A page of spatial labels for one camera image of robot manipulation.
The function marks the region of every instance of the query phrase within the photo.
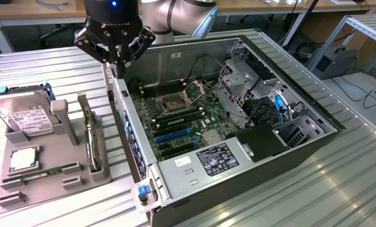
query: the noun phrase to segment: gray device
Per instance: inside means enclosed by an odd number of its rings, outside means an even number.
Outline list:
[[[53,132],[58,119],[50,112],[54,96],[48,83],[26,87],[0,87],[0,118],[12,132],[26,136]]]
[[[245,36],[153,46],[109,100],[154,227],[293,169],[345,129]]]
[[[325,54],[313,70],[313,74],[322,80],[338,77],[343,74],[357,59],[358,52],[343,45],[334,45],[327,48]]]

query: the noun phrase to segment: blue pcie slot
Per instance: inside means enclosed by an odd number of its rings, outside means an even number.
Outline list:
[[[170,135],[168,135],[168,136],[162,136],[162,137],[157,138],[157,139],[154,140],[154,143],[162,143],[162,142],[169,141],[169,140],[173,140],[173,139],[176,139],[176,138],[178,138],[178,137],[186,136],[186,135],[190,133],[190,129],[192,129],[192,128],[185,129],[185,130],[182,130],[182,131],[180,131],[180,132],[177,132],[177,133],[174,133],[174,134],[170,134]]]

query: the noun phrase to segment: wooden table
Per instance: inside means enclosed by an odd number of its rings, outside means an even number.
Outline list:
[[[64,0],[49,0],[49,3],[61,3]],[[2,53],[12,52],[10,43],[1,30],[2,26],[17,25],[41,25],[41,24],[65,24],[82,23],[85,21],[85,12],[82,6],[77,5],[80,0],[69,0],[70,4],[64,6],[64,10],[52,9],[40,6],[33,0],[12,0],[8,5],[0,5],[0,51]],[[311,0],[305,4],[298,4],[294,13],[298,17],[294,21],[293,27],[289,31],[284,44],[293,35],[299,21],[305,15],[305,11],[310,5]],[[376,10],[376,0],[369,0],[371,13]],[[286,3],[266,4],[260,0],[218,0],[218,16],[232,15],[261,15],[261,14],[285,14],[293,10],[293,5]],[[313,12],[333,12],[333,11],[357,11],[359,6],[339,6],[329,0],[319,0]]]

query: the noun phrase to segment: metal shelf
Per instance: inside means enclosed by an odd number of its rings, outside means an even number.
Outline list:
[[[333,33],[330,34],[322,48],[318,50],[318,52],[313,55],[310,60],[306,63],[307,69],[311,71],[319,62],[323,53],[331,43],[334,42],[335,37],[338,36],[339,32],[342,31],[343,27],[349,25],[351,26],[357,31],[363,33],[367,37],[376,40],[376,14],[373,15],[355,15],[355,16],[345,16],[335,27]]]

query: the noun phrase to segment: aluminum extrusion table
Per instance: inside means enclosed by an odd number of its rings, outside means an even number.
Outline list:
[[[343,16],[341,22],[338,23],[335,29],[333,30],[323,46],[318,50],[315,54],[313,54],[311,58],[306,62],[306,67],[310,71],[315,68],[323,53],[326,49],[330,47],[330,45],[334,42],[334,39],[337,38],[338,34],[343,30],[343,27],[349,25],[351,26],[357,31],[363,33],[367,37],[376,40],[376,14],[373,15],[357,15],[357,16]],[[369,71],[373,66],[376,65],[376,59],[373,60],[370,66],[367,67],[366,71]]]
[[[178,226],[349,226],[376,225],[376,127],[331,93],[315,76],[254,30],[218,32],[210,38],[246,35],[314,97],[347,130],[293,170],[236,196]],[[178,41],[192,39],[186,36]],[[2,54],[0,85],[45,79],[57,98],[69,102],[70,118],[81,115],[76,92],[86,90],[89,104],[104,116],[112,182],[0,215],[0,226],[148,226],[134,210],[132,177],[104,89],[100,64],[76,47]],[[0,120],[0,163],[4,148]]]

